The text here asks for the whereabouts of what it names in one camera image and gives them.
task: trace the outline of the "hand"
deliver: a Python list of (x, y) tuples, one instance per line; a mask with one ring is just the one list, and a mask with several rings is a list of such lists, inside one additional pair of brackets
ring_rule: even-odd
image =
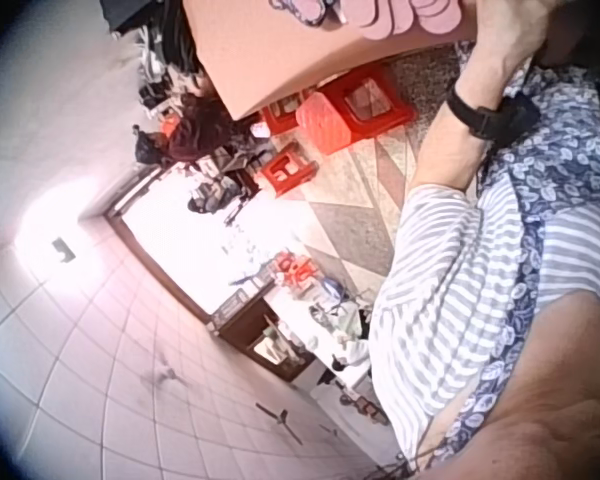
[(547, 38), (551, 12), (564, 0), (477, 0), (476, 50), (512, 72)]

